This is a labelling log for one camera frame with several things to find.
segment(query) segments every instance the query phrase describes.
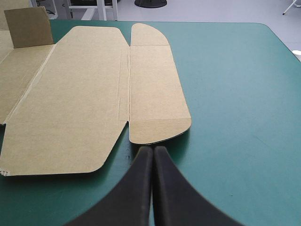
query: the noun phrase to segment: flattened cardboard box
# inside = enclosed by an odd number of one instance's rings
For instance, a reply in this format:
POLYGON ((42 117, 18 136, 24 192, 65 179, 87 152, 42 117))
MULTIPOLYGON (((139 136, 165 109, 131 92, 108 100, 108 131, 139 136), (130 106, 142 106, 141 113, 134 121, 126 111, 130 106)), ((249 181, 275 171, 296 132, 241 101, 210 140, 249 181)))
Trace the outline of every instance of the flattened cardboard box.
POLYGON ((5 116, 6 176, 95 171, 127 122, 136 144, 173 138, 191 125, 168 41, 144 24, 132 27, 131 46, 117 28, 74 27, 51 45, 5 116))

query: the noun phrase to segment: black chair base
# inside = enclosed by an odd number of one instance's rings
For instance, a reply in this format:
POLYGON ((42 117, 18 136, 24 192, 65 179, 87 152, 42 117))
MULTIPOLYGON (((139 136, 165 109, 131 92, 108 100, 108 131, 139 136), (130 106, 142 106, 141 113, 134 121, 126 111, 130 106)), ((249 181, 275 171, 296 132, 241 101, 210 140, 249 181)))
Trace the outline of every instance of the black chair base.
POLYGON ((167 5, 166 0, 136 0, 135 5, 142 8, 159 8, 167 5))

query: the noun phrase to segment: cardboard panel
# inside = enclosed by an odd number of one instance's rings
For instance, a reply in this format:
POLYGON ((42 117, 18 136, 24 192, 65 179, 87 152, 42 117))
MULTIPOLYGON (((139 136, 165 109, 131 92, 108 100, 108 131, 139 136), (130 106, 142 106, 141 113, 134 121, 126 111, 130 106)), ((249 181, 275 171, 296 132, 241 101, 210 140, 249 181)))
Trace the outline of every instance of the cardboard panel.
POLYGON ((0 31, 0 64, 13 48, 9 31, 0 31))
POLYGON ((53 44, 44 7, 11 9, 4 13, 15 48, 53 44))
POLYGON ((128 49, 115 28, 75 27, 59 41, 7 122, 2 174, 100 168, 127 122, 119 114, 127 86, 119 82, 128 80, 128 49))
POLYGON ((165 36, 135 24, 130 51, 130 141, 156 143, 186 131, 191 116, 165 36))
POLYGON ((29 7, 29 0, 0 0, 0 30, 8 30, 5 10, 26 7, 29 7))
POLYGON ((6 123, 51 48, 51 45, 47 45, 14 49, 2 61, 0 64, 0 124, 6 123))

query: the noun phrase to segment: crease line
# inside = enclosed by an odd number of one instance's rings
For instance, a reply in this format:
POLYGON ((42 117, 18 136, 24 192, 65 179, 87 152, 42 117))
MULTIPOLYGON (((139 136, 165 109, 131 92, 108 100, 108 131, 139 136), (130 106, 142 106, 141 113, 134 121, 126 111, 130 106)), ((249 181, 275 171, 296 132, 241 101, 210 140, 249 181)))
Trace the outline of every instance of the crease line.
POLYGON ((45 58, 44 62, 41 64, 41 66, 39 67, 39 69, 37 70, 35 76, 32 78, 32 80, 29 82, 28 87, 26 88, 25 92, 22 94, 22 96, 19 98, 19 100, 17 101, 17 103, 14 105, 14 107, 12 108, 12 110, 10 111, 10 113, 7 115, 6 119, 4 120, 4 123, 7 123, 9 121, 9 119, 11 118, 11 116, 14 114, 14 112, 16 111, 16 109, 20 106, 20 104, 23 102, 24 99, 26 99, 28 93, 30 92, 30 90, 38 83, 38 81, 40 80, 41 76, 41 72, 44 69, 46 63, 48 62, 50 56, 52 55, 54 49, 56 48, 56 44, 53 45, 53 47, 51 48, 51 50, 49 51, 47 57, 45 58))

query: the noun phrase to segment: white floor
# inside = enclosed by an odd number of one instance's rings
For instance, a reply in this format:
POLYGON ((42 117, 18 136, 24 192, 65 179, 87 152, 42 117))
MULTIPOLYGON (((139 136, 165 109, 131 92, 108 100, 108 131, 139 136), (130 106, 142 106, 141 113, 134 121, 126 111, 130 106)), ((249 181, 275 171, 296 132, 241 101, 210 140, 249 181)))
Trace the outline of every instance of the white floor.
MULTIPOLYGON (((66 19, 63 0, 55 0, 58 19, 66 19)), ((51 1, 41 5, 49 7, 51 1)), ((120 21, 185 21, 185 22, 256 22, 269 26, 290 49, 301 50, 301 8, 282 13, 292 0, 167 0, 162 8, 140 8, 134 0, 120 0, 120 21)), ((73 10, 73 19, 81 19, 84 10, 73 10)), ((112 12, 107 10, 112 20, 112 12)))

